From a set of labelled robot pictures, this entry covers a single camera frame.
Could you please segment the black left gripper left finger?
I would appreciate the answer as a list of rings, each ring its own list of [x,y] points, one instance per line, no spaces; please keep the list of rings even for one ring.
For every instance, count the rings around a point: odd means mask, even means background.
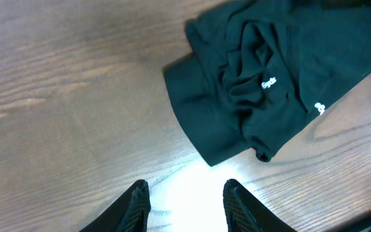
[[[137,180],[81,232],[146,232],[150,211],[148,183]]]

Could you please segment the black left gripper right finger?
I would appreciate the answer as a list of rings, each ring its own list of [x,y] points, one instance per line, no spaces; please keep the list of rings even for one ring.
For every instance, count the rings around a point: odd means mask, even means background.
[[[296,232],[235,179],[225,183],[223,203],[228,232]]]

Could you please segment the black t-shirt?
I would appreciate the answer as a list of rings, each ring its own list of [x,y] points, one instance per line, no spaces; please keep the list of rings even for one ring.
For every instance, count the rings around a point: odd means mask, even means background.
[[[371,1],[227,1],[185,25],[192,52],[164,79],[210,166],[270,161],[371,73]]]

